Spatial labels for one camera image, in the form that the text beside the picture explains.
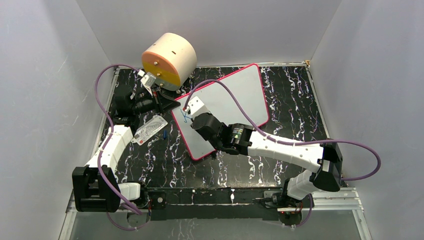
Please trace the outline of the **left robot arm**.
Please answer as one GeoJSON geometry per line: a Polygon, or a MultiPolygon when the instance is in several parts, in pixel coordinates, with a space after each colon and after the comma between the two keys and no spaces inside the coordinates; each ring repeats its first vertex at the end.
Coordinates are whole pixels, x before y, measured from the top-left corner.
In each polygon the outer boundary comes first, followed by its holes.
{"type": "Polygon", "coordinates": [[[114,213],[121,205],[133,212],[149,203],[149,194],[139,182],[118,183],[115,171],[127,146],[149,140],[167,121],[162,115],[181,103],[165,95],[158,86],[138,90],[123,85],[114,93],[111,126],[104,142],[85,166],[72,172],[75,207],[79,212],[114,213]]]}

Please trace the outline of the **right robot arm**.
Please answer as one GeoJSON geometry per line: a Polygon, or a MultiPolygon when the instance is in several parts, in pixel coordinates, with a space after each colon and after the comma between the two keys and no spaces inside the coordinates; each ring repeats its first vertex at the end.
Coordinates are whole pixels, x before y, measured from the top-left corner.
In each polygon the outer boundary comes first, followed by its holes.
{"type": "Polygon", "coordinates": [[[281,199],[288,207],[295,207],[313,192],[338,192],[341,188],[343,157],[336,143],[290,142],[285,145],[282,137],[262,135],[246,124],[226,125],[211,113],[195,117],[190,126],[217,151],[267,157],[304,168],[298,176],[284,182],[281,199]]]}

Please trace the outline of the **clear plastic marker package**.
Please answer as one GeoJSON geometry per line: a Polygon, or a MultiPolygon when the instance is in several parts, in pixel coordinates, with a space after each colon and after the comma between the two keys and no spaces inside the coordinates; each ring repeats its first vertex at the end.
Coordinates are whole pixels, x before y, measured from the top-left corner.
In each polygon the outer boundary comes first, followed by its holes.
{"type": "Polygon", "coordinates": [[[152,119],[136,130],[131,142],[141,146],[167,125],[168,122],[162,116],[154,115],[152,119]]]}

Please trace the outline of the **round pastel drawer cabinet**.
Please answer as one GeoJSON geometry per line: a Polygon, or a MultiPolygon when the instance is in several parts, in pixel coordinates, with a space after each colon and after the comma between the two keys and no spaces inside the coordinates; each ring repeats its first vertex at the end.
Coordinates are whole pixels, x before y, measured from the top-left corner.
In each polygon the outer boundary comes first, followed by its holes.
{"type": "Polygon", "coordinates": [[[157,85],[176,91],[196,69],[198,60],[185,38],[167,32],[142,53],[141,63],[145,72],[156,77],[157,85]]]}

